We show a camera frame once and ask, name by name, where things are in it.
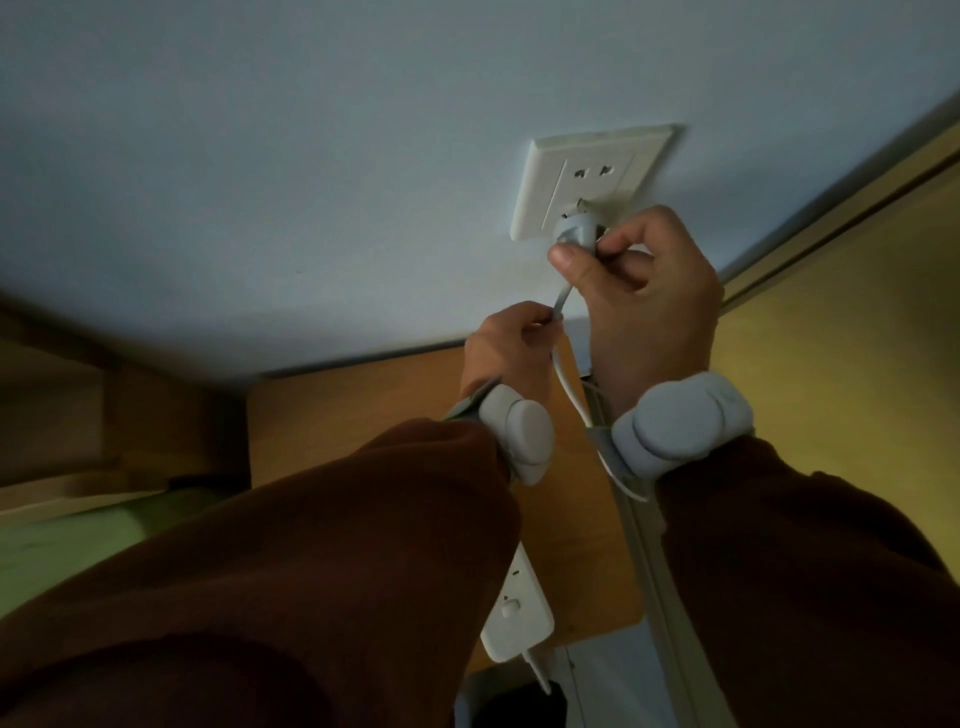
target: wall outlet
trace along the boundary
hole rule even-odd
[[[619,220],[675,127],[634,127],[617,132],[565,134],[530,145],[510,236],[549,237],[580,200],[607,222]]]

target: power strip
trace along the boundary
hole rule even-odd
[[[494,662],[505,663],[525,657],[531,647],[553,634],[553,627],[553,612],[520,544],[480,640]]]

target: brown sweatshirt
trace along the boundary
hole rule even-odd
[[[960,723],[960,590],[896,509],[753,438],[658,495],[741,726]],[[405,423],[0,621],[0,726],[446,725],[518,534],[483,426]]]

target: white cable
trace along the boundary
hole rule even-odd
[[[593,242],[592,248],[595,249],[596,233],[594,232],[593,235],[594,235],[594,239],[592,241]],[[589,244],[584,245],[584,247],[587,248],[588,250],[591,249],[591,246]],[[553,304],[553,313],[551,314],[551,317],[550,317],[552,320],[556,320],[560,318],[560,314],[564,310],[564,303],[566,303],[566,298],[570,295],[570,291],[572,289],[573,289],[573,286],[568,283],[567,285],[564,286],[564,289],[560,292],[560,296],[557,297],[557,302]],[[586,427],[593,427],[593,418],[590,416],[589,410],[580,401],[580,398],[577,397],[577,393],[573,391],[573,387],[570,385],[569,380],[567,380],[566,375],[564,374],[564,367],[560,363],[560,354],[557,352],[556,349],[554,349],[550,353],[550,359],[553,361],[553,369],[557,373],[557,379],[560,380],[560,385],[564,388],[564,392],[566,392],[566,396],[570,400],[570,404],[572,404],[574,409],[577,410],[577,414],[580,415],[580,419],[584,421],[584,425]],[[599,388],[597,387],[593,387],[593,388],[596,389],[597,392],[600,392]],[[627,486],[625,486],[623,483],[620,482],[620,478],[618,478],[616,475],[613,474],[613,470],[611,469],[610,465],[607,464],[607,461],[604,459],[603,453],[598,452],[597,454],[600,456],[600,462],[603,463],[603,468],[605,471],[607,471],[607,475],[610,476],[611,480],[613,481],[613,484],[620,489],[623,495],[625,495],[628,498],[632,498],[633,500],[637,500],[641,503],[648,502],[649,498],[640,496],[634,493],[632,490],[630,490],[630,488],[628,488]]]
[[[550,687],[550,681],[546,678],[546,673],[543,672],[543,668],[540,667],[534,656],[530,654],[530,650],[523,650],[523,659],[527,661],[527,665],[534,671],[534,674],[537,675],[537,682],[540,683],[540,687],[546,694],[550,694],[553,689]]]

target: power cord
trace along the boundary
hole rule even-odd
[[[534,674],[537,675],[537,682],[540,683],[540,688],[546,693],[550,694],[553,692],[553,688],[550,687],[550,681],[547,680],[546,673],[543,671],[543,668],[540,666],[540,663],[530,654],[529,649],[523,650],[523,659],[527,661],[527,665],[534,671]]]
[[[596,255],[596,221],[593,216],[590,215],[589,212],[587,212],[580,205],[578,205],[578,212],[580,212],[580,214],[575,215],[573,218],[567,219],[569,227],[567,227],[565,231],[562,231],[561,234],[558,235],[558,242],[576,243],[582,248],[588,250],[592,255]],[[563,226],[563,222],[564,221],[558,225],[558,229]],[[555,321],[560,318],[560,315],[564,310],[564,304],[566,303],[566,299],[569,297],[571,290],[573,290],[573,286],[570,283],[567,283],[563,290],[561,290],[560,295],[557,297],[557,302],[553,304],[553,313],[550,315],[551,321]],[[577,410],[577,414],[580,415],[580,419],[584,421],[584,425],[586,427],[593,427],[593,418],[590,416],[589,410],[580,401],[580,398],[577,397],[576,392],[573,391],[573,387],[566,378],[566,375],[564,374],[564,366],[560,362],[560,354],[556,348],[550,353],[550,359],[553,361],[553,368],[557,373],[557,378],[560,380],[560,384],[564,388],[564,392],[566,392],[566,396],[570,400],[570,403],[573,405],[574,409]],[[590,386],[601,396],[603,395],[598,387],[592,384]],[[613,484],[620,489],[620,492],[623,493],[623,495],[641,503],[648,502],[649,498],[634,493],[634,491],[620,482],[620,479],[613,474],[613,470],[604,459],[603,453],[598,452],[597,454],[600,456],[600,462],[603,463],[603,467],[604,470],[607,471],[607,475],[610,476]]]

